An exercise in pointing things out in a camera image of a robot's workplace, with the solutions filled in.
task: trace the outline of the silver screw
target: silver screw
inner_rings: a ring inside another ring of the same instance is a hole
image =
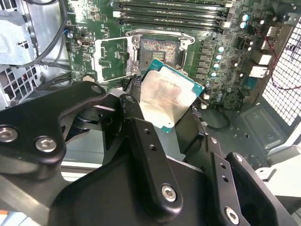
[[[56,142],[50,137],[42,137],[36,141],[36,148],[42,152],[52,152],[56,149]]]
[[[73,32],[68,32],[67,33],[67,38],[72,39],[73,38]]]
[[[10,127],[0,128],[0,142],[12,142],[18,137],[18,132]]]
[[[225,213],[227,215],[227,218],[235,225],[239,224],[239,218],[236,214],[236,212],[234,212],[233,209],[231,209],[230,207],[226,207],[225,208]]]
[[[210,139],[211,139],[211,141],[212,141],[214,144],[217,144],[217,140],[216,140],[216,139],[214,139],[213,137],[211,137]]]
[[[236,158],[238,159],[238,161],[243,162],[243,159],[237,154]]]
[[[167,201],[169,201],[169,202],[174,202],[175,201],[177,195],[175,193],[175,190],[171,186],[163,185],[161,191],[162,191],[162,194],[163,194],[164,198]]]
[[[269,133],[269,134],[267,135],[267,137],[268,137],[268,139],[272,139],[272,138],[274,137],[274,135],[273,135],[272,133]]]

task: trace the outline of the green circuit board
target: green circuit board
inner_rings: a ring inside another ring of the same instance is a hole
[[[159,59],[204,85],[210,106],[237,110],[258,80],[240,76],[260,39],[247,28],[261,29],[258,19],[273,25],[269,2],[68,0],[72,78],[88,74],[105,89],[117,88]],[[241,47],[247,39],[251,51]]]

